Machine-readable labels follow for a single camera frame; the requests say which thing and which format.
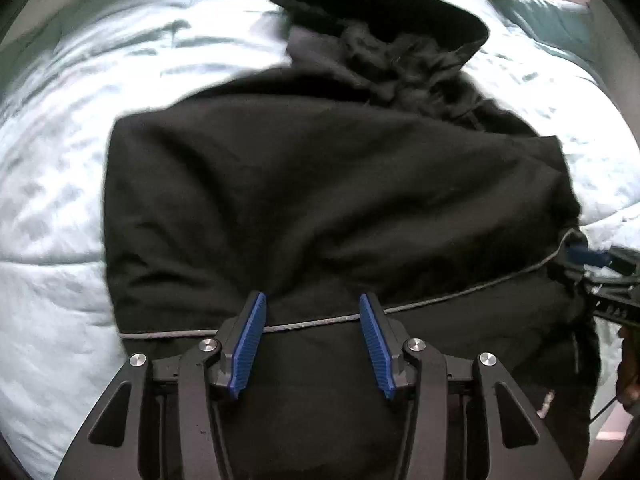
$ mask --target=metal screw head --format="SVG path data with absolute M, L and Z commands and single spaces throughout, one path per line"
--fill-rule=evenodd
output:
M 215 339 L 206 338 L 198 343 L 198 348 L 203 352 L 211 352 L 216 349 L 218 342 Z
M 413 350 L 414 352 L 420 352 L 427 348 L 427 344 L 422 339 L 416 339 L 415 337 L 409 339 L 406 345 L 409 347 L 409 350 Z
M 489 352 L 484 352 L 480 354 L 480 362 L 484 366 L 493 366 L 498 362 L 498 358 Z
M 142 366 L 144 363 L 146 363 L 146 355 L 144 354 L 133 354 L 129 359 L 131 366 Z

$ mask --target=blue gripper pad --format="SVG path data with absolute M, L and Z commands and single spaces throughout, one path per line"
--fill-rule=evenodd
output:
M 396 392 L 396 384 L 391 371 L 391 355 L 366 294 L 360 297 L 360 326 L 369 349 L 378 387 L 387 399 L 392 399 Z
M 266 319 L 267 298 L 263 293 L 260 293 L 242 329 L 238 346 L 234 350 L 229 390 L 236 399 L 249 380 L 249 373 L 251 373 L 251 366 L 254 364 L 255 353 L 258 351 L 258 343 L 260 342 Z

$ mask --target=wrinkled fabric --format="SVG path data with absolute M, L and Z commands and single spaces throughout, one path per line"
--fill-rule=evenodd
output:
M 309 67 L 367 89 L 371 105 L 473 130 L 535 135 L 522 120 L 482 97 L 462 76 L 466 56 L 443 50 L 433 38 L 401 34 L 385 43 L 363 23 L 351 23 L 340 38 L 295 26 L 287 53 L 293 67 Z
M 252 289 L 269 298 L 268 325 L 354 314 L 369 290 L 407 304 L 532 266 L 577 226 L 557 139 L 429 117 L 449 113 L 438 85 L 460 70 L 440 56 L 437 27 L 391 41 L 362 24 L 336 28 L 318 44 L 294 29 L 290 68 L 116 122 L 104 233 L 122 332 L 215 329 Z M 495 349 L 533 402 L 555 391 L 571 409 L 553 409 L 548 426 L 579 474 L 598 375 L 582 308 L 538 269 L 396 317 L 442 351 Z M 157 358 L 193 343 L 128 349 Z M 390 478 L 404 428 L 356 323 L 266 335 L 222 418 L 247 479 Z

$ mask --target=hood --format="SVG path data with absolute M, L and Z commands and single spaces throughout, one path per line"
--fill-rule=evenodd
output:
M 391 43 L 401 34 L 427 36 L 462 64 L 489 37 L 476 16 L 441 0 L 270 0 L 283 7 L 294 24 L 323 34 L 341 36 L 349 25 L 365 23 L 380 41 Z

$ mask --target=pillow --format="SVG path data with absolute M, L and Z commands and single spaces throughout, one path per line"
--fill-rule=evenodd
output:
M 561 0 L 495 0 L 494 6 L 530 38 L 596 65 L 589 7 Z

